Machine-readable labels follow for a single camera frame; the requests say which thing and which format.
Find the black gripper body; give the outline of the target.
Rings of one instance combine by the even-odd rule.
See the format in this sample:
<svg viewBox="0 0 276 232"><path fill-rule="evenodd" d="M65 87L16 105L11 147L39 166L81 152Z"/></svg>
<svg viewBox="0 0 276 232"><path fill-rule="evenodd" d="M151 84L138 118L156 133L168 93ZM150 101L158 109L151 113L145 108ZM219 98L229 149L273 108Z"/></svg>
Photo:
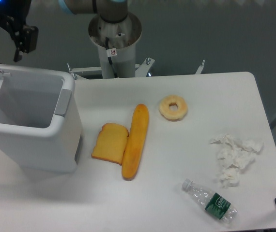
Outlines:
<svg viewBox="0 0 276 232"><path fill-rule="evenodd" d="M0 27L20 31L26 25L31 0L0 0Z"/></svg>

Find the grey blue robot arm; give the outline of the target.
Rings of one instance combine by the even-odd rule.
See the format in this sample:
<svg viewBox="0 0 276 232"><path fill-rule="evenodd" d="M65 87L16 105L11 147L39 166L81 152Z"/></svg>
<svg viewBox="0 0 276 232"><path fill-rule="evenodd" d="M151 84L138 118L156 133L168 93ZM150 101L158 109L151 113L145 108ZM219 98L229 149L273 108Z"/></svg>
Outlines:
<svg viewBox="0 0 276 232"><path fill-rule="evenodd" d="M39 29L26 22L31 0L0 0L0 27L9 33L16 50L14 62L22 53L36 49ZM60 7L71 14L99 14L108 23L119 23L128 15L126 0L60 0Z"/></svg>

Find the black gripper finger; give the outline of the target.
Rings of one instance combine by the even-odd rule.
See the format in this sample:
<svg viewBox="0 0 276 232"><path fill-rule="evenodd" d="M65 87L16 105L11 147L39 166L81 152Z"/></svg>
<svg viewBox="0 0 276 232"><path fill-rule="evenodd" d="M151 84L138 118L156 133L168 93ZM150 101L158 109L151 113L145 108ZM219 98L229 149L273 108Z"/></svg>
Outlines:
<svg viewBox="0 0 276 232"><path fill-rule="evenodd" d="M36 49L39 29L36 26L13 24L13 40L16 50L14 62L22 59L21 53L30 53Z"/></svg>

